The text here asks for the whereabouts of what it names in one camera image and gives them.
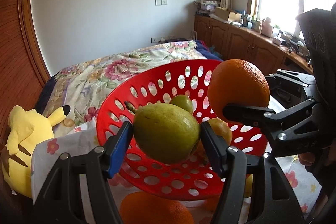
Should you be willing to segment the person's right hand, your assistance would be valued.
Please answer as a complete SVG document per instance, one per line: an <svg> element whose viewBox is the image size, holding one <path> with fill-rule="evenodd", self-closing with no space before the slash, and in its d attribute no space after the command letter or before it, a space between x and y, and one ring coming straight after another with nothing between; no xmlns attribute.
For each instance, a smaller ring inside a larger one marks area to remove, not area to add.
<svg viewBox="0 0 336 224"><path fill-rule="evenodd" d="M335 162L335 143L329 147L319 149L315 152L307 152L298 155L299 162L304 166L312 166L317 161L317 156L327 152L327 157L323 160L324 166L332 165Z"/></svg>

